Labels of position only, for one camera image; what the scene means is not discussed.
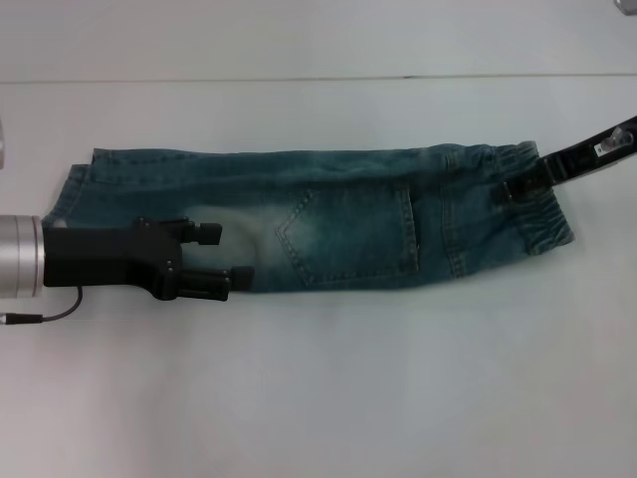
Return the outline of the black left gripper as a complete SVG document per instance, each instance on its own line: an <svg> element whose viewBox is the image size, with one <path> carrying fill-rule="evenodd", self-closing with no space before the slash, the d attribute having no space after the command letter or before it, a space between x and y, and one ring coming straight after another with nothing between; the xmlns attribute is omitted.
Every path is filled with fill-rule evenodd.
<svg viewBox="0 0 637 478"><path fill-rule="evenodd" d="M133 286L160 301L225 302L231 292L250 290L253 267L181 272L183 243L216 246L221 235L220 224L186 219L141 218L117 228L49 227L44 230L44 285Z"/></svg>

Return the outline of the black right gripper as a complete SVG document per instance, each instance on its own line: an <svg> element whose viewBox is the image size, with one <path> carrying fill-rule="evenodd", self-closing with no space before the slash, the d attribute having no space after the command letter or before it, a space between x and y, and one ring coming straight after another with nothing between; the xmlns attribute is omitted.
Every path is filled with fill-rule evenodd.
<svg viewBox="0 0 637 478"><path fill-rule="evenodd" d="M498 183L493 188L497 203L520 203L551 186L563 184L636 154L636 118L604 130L578 144L541 159L538 171L527 171Z"/></svg>

